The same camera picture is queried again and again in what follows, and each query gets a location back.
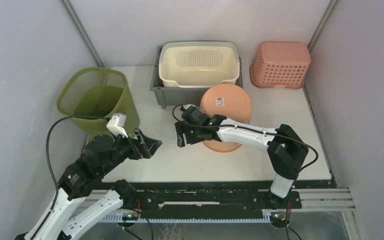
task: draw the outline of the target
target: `green mesh trash can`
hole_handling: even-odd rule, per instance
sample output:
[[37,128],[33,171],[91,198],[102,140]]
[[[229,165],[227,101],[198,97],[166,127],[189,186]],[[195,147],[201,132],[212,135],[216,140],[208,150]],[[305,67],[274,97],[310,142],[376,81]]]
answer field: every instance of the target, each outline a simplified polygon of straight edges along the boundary
[[[111,117],[114,113],[126,115],[125,130],[134,136],[139,127],[139,116],[133,102],[126,76],[116,70],[88,67],[74,74],[65,85],[56,102],[63,115]],[[111,135],[104,119],[71,118],[71,121],[90,137]]]

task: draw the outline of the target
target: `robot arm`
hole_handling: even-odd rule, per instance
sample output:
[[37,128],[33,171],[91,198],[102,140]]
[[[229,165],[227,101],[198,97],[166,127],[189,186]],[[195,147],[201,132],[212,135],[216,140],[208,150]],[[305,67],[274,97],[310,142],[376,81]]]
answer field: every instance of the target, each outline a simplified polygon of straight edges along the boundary
[[205,140],[235,142],[266,152],[276,172],[270,192],[272,203],[279,205],[288,196],[309,152],[302,140],[288,125],[279,128],[256,127],[222,115],[212,118],[193,105],[181,108],[184,120],[175,123],[177,145],[196,144]]
[[126,180],[119,180],[102,199],[69,220],[107,173],[127,158],[149,159],[161,146],[160,140],[147,137],[140,129],[134,130],[136,138],[129,137],[123,128],[125,120],[121,113],[111,117],[107,128],[115,139],[98,135],[85,146],[59,179],[56,201],[51,201],[31,231],[18,235],[16,240],[77,240],[107,214],[133,203],[135,188]]

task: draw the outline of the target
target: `barcode label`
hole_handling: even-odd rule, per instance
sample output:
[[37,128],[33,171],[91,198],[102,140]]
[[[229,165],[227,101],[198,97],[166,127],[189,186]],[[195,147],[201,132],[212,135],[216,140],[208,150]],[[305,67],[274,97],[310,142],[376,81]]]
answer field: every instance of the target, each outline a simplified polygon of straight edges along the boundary
[[215,98],[215,106],[216,107],[224,107],[225,106],[225,98],[224,97],[216,97]]

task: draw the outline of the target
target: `gray wall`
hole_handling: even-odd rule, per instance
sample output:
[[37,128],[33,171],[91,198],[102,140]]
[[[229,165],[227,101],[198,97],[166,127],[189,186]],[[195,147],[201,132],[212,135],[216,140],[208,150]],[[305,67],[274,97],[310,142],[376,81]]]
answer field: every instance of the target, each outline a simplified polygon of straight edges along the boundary
[[[54,194],[46,134],[61,117],[59,91],[92,66],[57,0],[0,0],[0,240],[29,231]],[[79,154],[84,134],[71,122],[51,137],[57,178]]]
[[106,67],[152,65],[175,41],[229,41],[250,63],[265,41],[308,43],[330,0],[71,0]]
[[384,1],[339,2],[306,86],[333,166],[366,237],[384,239]]

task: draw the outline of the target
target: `wire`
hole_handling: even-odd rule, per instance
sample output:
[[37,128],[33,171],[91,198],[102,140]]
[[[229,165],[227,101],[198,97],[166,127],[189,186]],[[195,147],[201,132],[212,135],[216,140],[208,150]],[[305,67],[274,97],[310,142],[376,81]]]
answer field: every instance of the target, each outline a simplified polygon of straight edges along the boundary
[[291,237],[289,236],[289,231],[288,231],[288,210],[289,210],[289,199],[287,200],[287,203],[286,203],[285,231],[286,231],[287,240],[291,240]]
[[102,117],[102,116],[84,116],[84,115],[73,115],[73,116],[66,116],[66,117],[63,117],[59,120],[57,120],[50,128],[49,128],[49,131],[47,133],[47,136],[46,136],[46,147],[45,147],[45,151],[46,151],[46,163],[47,163],[47,168],[49,169],[49,173],[50,173],[50,176],[52,177],[52,181],[53,181],[53,185],[55,186],[55,195],[53,196],[53,200],[52,200],[52,204],[50,206],[50,210],[49,212],[46,214],[45,218],[43,219],[43,221],[40,223],[39,227],[36,229],[36,231],[34,232],[34,234],[31,236],[31,240],[34,239],[36,237],[36,234],[38,234],[39,230],[42,228],[42,226],[45,224],[46,220],[49,218],[49,216],[51,215],[51,212],[52,210],[54,210],[54,207],[55,207],[55,204],[57,203],[57,198],[58,198],[58,182],[57,182],[57,179],[55,178],[55,174],[54,174],[54,171],[52,170],[52,166],[51,166],[51,160],[49,158],[49,140],[51,138],[51,133],[52,133],[52,130],[54,130],[55,126],[57,124],[59,124],[60,122],[66,120],[66,119],[73,119],[73,118],[78,118],[78,119],[107,119],[106,117]]
[[126,231],[127,233],[129,233],[130,235],[132,235],[133,237],[135,237],[136,239],[143,240],[142,238],[138,237],[138,235],[136,235],[133,232],[131,232],[129,229],[124,228],[123,230]]
[[[135,210],[135,209],[131,209],[131,208],[123,208],[123,209],[124,210],[130,210],[130,211],[133,211],[133,212],[135,212],[137,214],[143,215],[143,213],[141,211],[138,211],[138,210]],[[151,224],[151,222],[150,222],[150,220],[148,218],[144,217],[144,219],[148,222],[149,229],[151,230],[151,240],[154,240],[154,229],[152,227],[152,224]]]
[[[181,122],[180,119],[178,119],[176,116],[175,116],[175,109],[182,106],[182,104],[179,104],[179,105],[176,105],[173,110],[171,111],[171,115],[173,116],[173,118],[178,121],[178,122]],[[254,133],[258,133],[258,134],[264,134],[264,135],[270,135],[270,136],[275,136],[275,137],[280,137],[280,138],[284,138],[284,139],[288,139],[288,140],[291,140],[291,141],[294,141],[296,143],[299,143],[301,145],[304,145],[306,146],[307,148],[311,149],[314,154],[315,154],[315,158],[314,160],[312,160],[311,162],[309,162],[308,164],[304,165],[303,167],[301,167],[301,169],[299,170],[299,172],[301,172],[302,170],[304,170],[305,168],[308,168],[309,166],[311,166],[312,164],[314,164],[318,159],[319,159],[319,153],[317,152],[317,150],[308,145],[307,143],[304,143],[302,141],[299,141],[299,140],[296,140],[296,139],[293,139],[293,138],[290,138],[290,137],[287,137],[287,136],[283,136],[283,135],[280,135],[280,134],[276,134],[276,133],[271,133],[271,132],[263,132],[263,131],[259,131],[259,130],[255,130],[255,129],[252,129],[252,128],[249,128],[249,127],[246,127],[246,126],[238,126],[238,125],[232,125],[232,124],[224,124],[224,125],[218,125],[218,126],[198,126],[198,125],[193,125],[193,124],[189,124],[187,122],[184,122],[183,124],[185,125],[188,125],[188,126],[191,126],[191,127],[196,127],[196,128],[203,128],[203,129],[212,129],[212,128],[223,128],[223,127],[233,127],[233,128],[238,128],[238,129],[245,129],[245,130],[248,130],[248,131],[251,131],[251,132],[254,132]]]
[[295,235],[299,238],[299,240],[303,240],[303,239],[300,237],[300,235],[298,234],[298,232],[295,231],[292,227],[289,227],[289,229],[290,229],[293,233],[295,233]]
[[[292,220],[292,205],[291,205],[291,203],[289,202],[289,199],[288,199],[288,207],[287,207],[287,209],[286,209],[286,215],[288,215],[288,210],[289,210],[289,223],[291,223],[291,220]],[[293,233],[295,233],[295,235],[299,238],[299,240],[303,240],[301,237],[300,237],[300,235],[298,234],[298,232],[297,231],[295,231],[292,227],[290,227],[289,226],[289,224],[288,224],[288,217],[286,217],[286,236],[287,236],[287,239],[288,240],[290,240],[290,236],[289,236],[289,231],[288,231],[288,229],[290,229]]]

